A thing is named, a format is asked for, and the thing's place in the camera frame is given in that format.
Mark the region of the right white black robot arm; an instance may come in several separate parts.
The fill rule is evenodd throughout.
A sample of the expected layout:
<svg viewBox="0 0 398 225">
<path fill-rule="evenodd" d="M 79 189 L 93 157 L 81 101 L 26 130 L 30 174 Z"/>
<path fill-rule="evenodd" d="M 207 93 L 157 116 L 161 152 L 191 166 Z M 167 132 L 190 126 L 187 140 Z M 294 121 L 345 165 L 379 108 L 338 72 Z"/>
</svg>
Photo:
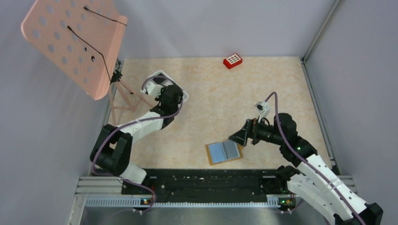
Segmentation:
<svg viewBox="0 0 398 225">
<path fill-rule="evenodd" d="M 247 119 L 228 139 L 241 146 L 246 146 L 249 139 L 252 145 L 260 141 L 278 145 L 291 165 L 277 169 L 276 189 L 300 196 L 330 225 L 381 224 L 382 208 L 377 203 L 367 203 L 347 187 L 317 150 L 298 135 L 297 124 L 288 113 L 277 114 L 273 125 L 263 119 Z"/>
</svg>

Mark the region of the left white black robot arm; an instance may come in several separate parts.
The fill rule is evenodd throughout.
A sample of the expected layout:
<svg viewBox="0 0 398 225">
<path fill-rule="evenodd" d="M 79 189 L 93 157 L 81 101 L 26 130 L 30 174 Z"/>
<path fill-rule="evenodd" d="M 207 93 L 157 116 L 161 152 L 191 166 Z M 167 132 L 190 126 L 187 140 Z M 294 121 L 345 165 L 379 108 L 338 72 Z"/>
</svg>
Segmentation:
<svg viewBox="0 0 398 225">
<path fill-rule="evenodd" d="M 149 191 L 151 182 L 147 172 L 130 161 L 134 143 L 146 135 L 166 128 L 174 121 L 183 103 L 183 90 L 176 84 L 156 85 L 145 93 L 153 96 L 157 105 L 146 114 L 128 123 L 106 124 L 93 147 L 90 161 L 105 174 L 127 179 L 140 194 Z"/>
</svg>

